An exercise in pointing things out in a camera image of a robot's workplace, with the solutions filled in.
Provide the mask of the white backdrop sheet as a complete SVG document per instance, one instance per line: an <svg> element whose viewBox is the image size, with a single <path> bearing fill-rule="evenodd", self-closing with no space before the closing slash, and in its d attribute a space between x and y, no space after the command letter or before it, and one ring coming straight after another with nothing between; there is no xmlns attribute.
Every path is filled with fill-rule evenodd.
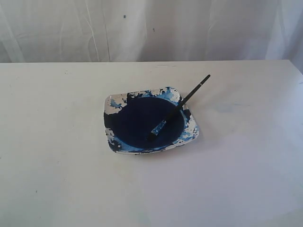
<svg viewBox="0 0 303 227"><path fill-rule="evenodd" d="M303 57L300 0L3 0L2 62Z"/></svg>

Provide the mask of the black paintbrush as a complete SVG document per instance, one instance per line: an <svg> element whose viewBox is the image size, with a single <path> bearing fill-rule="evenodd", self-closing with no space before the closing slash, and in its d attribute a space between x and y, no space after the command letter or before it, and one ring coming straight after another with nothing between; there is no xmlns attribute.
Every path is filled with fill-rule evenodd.
<svg viewBox="0 0 303 227"><path fill-rule="evenodd" d="M165 125L174 118L174 116L182 109L183 105L199 90L199 88L210 79L211 75L208 74L184 99L182 99L177 106L158 124L147 136L148 141L153 141L157 138L160 131L165 127Z"/></svg>

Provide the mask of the square plate with blue paint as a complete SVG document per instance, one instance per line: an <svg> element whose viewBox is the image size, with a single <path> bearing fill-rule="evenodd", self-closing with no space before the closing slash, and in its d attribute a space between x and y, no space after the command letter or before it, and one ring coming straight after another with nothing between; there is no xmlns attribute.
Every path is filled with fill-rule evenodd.
<svg viewBox="0 0 303 227"><path fill-rule="evenodd" d="M147 140L148 134L181 100L173 87L108 96L104 103L104 126L111 150L124 154L153 153L195 140L199 128L186 105L165 124L155 140Z"/></svg>

